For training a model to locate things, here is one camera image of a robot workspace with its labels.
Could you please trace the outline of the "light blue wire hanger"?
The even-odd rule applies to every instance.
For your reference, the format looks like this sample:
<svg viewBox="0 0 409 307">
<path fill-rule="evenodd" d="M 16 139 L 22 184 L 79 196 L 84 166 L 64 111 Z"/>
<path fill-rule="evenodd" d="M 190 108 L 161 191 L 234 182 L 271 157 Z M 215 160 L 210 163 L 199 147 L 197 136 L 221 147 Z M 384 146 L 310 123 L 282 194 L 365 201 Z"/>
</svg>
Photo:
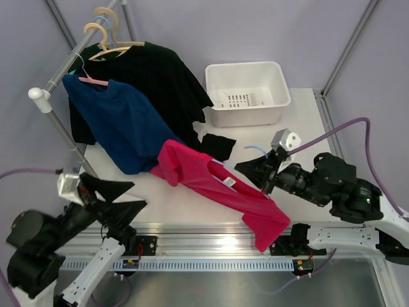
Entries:
<svg viewBox="0 0 409 307">
<path fill-rule="evenodd" d="M 260 151 L 264 157 L 266 157 L 266 158 L 268 157 L 267 152 L 266 152 L 263 148 L 261 148 L 260 146 L 257 146 L 257 145 L 247 145 L 247 146 L 244 146 L 243 148 L 244 148 L 244 149 L 256 149 L 257 151 Z M 231 165 L 229 165 L 229 164 L 226 164 L 225 162 L 220 162 L 220 161 L 218 161 L 217 159 L 212 159 L 212 161 L 213 161 L 214 163 L 216 163 L 216 164 L 220 164 L 221 166 L 223 166 L 223 167 L 225 167 L 225 168 L 227 168 L 227 169 L 235 170 L 235 167 L 234 167 L 234 166 L 231 166 Z M 264 196 L 265 196 L 267 199 L 271 200 L 271 198 L 269 197 L 269 195 L 264 195 Z"/>
</svg>

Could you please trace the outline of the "pink t shirt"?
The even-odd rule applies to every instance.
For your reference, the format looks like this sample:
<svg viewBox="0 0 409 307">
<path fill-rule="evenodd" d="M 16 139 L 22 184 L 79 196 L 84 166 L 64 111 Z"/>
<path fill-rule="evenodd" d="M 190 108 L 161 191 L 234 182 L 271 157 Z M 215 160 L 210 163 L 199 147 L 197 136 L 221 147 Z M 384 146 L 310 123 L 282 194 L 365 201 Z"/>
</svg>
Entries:
<svg viewBox="0 0 409 307">
<path fill-rule="evenodd" d="M 169 185 L 184 185 L 194 192 L 243 214 L 242 221 L 255 235 L 263 252 L 287 229 L 290 218 L 261 191 L 231 174 L 221 163 L 177 141 L 167 140 L 151 174 Z"/>
</svg>

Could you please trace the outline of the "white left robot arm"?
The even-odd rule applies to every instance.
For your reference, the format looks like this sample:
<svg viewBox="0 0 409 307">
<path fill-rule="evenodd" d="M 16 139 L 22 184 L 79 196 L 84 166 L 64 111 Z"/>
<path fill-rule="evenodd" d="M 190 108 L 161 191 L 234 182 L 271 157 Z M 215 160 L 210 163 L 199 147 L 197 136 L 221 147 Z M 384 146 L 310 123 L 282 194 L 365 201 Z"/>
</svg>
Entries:
<svg viewBox="0 0 409 307">
<path fill-rule="evenodd" d="M 131 223 L 148 203 L 119 200 L 133 188 L 133 182 L 61 170 L 56 175 L 59 197 L 70 202 L 63 213 L 54 217 L 39 210 L 22 212 L 6 239 L 15 252 L 3 280 L 16 306 L 85 306 L 115 262 L 122 256 L 143 254 L 143 244 Z M 94 222 L 107 229 L 101 246 L 76 279 L 55 294 L 66 260 L 61 248 Z"/>
</svg>

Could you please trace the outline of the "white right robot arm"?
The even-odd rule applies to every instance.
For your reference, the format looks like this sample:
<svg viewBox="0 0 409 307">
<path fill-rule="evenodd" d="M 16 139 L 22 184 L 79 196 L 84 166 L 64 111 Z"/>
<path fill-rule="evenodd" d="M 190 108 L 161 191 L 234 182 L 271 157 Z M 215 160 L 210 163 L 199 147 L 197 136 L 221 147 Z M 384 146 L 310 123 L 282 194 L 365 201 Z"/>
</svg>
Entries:
<svg viewBox="0 0 409 307">
<path fill-rule="evenodd" d="M 389 262 L 408 265 L 408 227 L 380 188 L 357 178 L 355 166 L 330 153 L 318 154 L 311 172 L 299 163 L 281 169 L 283 159 L 283 150 L 271 150 L 266 156 L 238 163 L 235 169 L 265 195 L 281 189 L 318 207 L 330 205 L 330 215 L 343 222 L 370 224 L 331 233 L 322 226 L 296 223 L 289 236 L 274 242 L 285 255 L 345 248 L 377 251 Z"/>
</svg>

